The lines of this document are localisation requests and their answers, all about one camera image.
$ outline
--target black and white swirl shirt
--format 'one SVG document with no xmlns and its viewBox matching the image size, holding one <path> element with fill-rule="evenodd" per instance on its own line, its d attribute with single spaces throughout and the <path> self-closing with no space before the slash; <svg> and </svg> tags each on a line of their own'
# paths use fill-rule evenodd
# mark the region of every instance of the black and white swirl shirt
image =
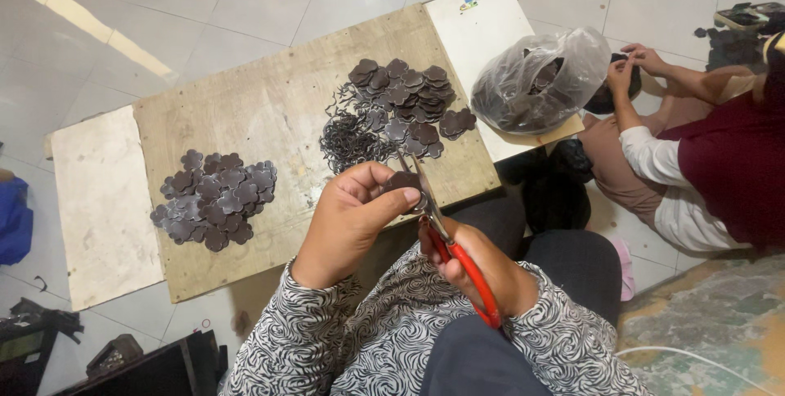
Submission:
<svg viewBox="0 0 785 396">
<path fill-rule="evenodd" d="M 504 331 L 555 395 L 649 394 L 613 355 L 616 332 L 575 304 L 536 266 L 539 300 L 505 321 Z M 351 313 L 353 277 L 324 290 L 289 274 L 237 354 L 224 387 L 234 394 L 417 394 L 441 330 L 473 313 L 469 300 L 439 276 L 419 243 L 381 277 Z"/>
</svg>

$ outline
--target blue bag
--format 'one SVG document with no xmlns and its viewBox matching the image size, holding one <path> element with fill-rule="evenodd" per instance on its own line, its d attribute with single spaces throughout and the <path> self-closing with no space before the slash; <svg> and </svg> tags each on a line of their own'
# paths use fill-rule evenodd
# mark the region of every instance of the blue bag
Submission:
<svg viewBox="0 0 785 396">
<path fill-rule="evenodd" d="M 15 264 L 30 252 L 33 211 L 27 208 L 27 183 L 0 181 L 0 264 Z"/>
</svg>

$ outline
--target hand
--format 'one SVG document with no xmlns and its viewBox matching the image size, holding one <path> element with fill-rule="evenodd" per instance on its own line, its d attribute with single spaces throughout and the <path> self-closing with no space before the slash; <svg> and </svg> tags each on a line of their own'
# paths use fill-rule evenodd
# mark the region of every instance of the hand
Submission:
<svg viewBox="0 0 785 396">
<path fill-rule="evenodd" d="M 630 91 L 630 82 L 633 75 L 633 58 L 630 56 L 627 60 L 616 60 L 608 66 L 608 88 L 611 89 L 614 96 L 628 95 Z"/>
<path fill-rule="evenodd" d="M 295 281 L 328 288 L 357 270 L 379 231 L 420 200 L 414 188 L 380 195 L 381 184 L 394 173 L 378 162 L 364 162 L 324 186 L 292 266 Z"/>
<path fill-rule="evenodd" d="M 633 65 L 642 67 L 646 74 L 653 77 L 666 77 L 671 67 L 659 58 L 657 51 L 646 48 L 640 43 L 627 45 L 622 48 L 622 52 L 630 54 L 630 57 L 633 58 Z"/>
<path fill-rule="evenodd" d="M 537 280 L 515 261 L 507 258 L 483 232 L 470 225 L 465 225 L 449 218 L 444 219 L 444 227 L 448 235 L 463 247 L 477 267 L 483 273 L 488 287 L 493 291 L 502 317 L 524 314 L 531 309 L 539 297 Z M 461 262 L 451 259 L 443 262 L 439 251 L 428 236 L 426 220 L 420 220 L 420 250 L 437 267 L 447 282 L 456 286 L 468 296 L 479 308 L 483 301 L 474 284 L 469 279 Z"/>
</svg>

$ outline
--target person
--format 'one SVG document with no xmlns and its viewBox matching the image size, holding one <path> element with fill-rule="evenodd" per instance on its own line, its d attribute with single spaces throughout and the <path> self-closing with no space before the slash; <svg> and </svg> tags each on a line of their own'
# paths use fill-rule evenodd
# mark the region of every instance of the person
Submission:
<svg viewBox="0 0 785 396">
<path fill-rule="evenodd" d="M 615 114 L 586 114 L 578 134 L 597 187 L 666 240 L 690 250 L 785 246 L 785 40 L 766 43 L 768 72 L 699 72 L 640 44 L 608 69 Z M 641 117 L 627 90 L 633 66 L 668 83 Z"/>
<path fill-rule="evenodd" d="M 456 259 L 442 262 L 422 220 L 419 242 L 352 311 L 361 259 L 420 199 L 412 188 L 380 195 L 392 175 L 365 162 L 327 183 L 223 395 L 648 394 L 613 354 L 621 290 L 613 245 L 584 230 L 522 239 L 523 207 L 511 197 L 444 220 L 496 297 L 499 331 L 476 315 L 476 289 Z"/>
</svg>

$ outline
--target plywood table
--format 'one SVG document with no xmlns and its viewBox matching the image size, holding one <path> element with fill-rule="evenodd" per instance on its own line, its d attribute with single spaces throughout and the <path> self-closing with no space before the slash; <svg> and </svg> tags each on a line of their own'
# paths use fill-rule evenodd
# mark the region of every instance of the plywood table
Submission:
<svg viewBox="0 0 785 396">
<path fill-rule="evenodd" d="M 485 63 L 488 54 L 532 34 L 516 0 L 481 0 L 464 15 L 457 1 L 412 5 L 54 132 L 74 310 L 164 278 L 172 302 L 179 302 L 288 261 L 333 175 L 318 144 L 323 110 L 360 59 L 398 57 L 419 70 L 441 66 L 456 92 L 451 109 L 459 110 L 479 71 L 469 66 L 472 56 Z M 510 14 L 515 23 L 506 25 Z M 459 17 L 476 23 L 464 41 L 450 29 Z M 492 48 L 483 48 L 484 40 Z M 576 129 L 567 124 L 549 139 Z M 497 137 L 489 128 L 468 131 L 443 140 L 441 158 L 426 159 L 441 206 L 498 187 L 493 161 L 545 142 L 502 137 L 499 143 Z M 153 206 L 165 201 L 164 177 L 182 169 L 180 157 L 190 148 L 238 152 L 247 164 L 272 160 L 279 168 L 275 201 L 249 220 L 254 237 L 244 245 L 231 243 L 217 254 L 197 243 L 177 246 L 150 223 Z"/>
</svg>

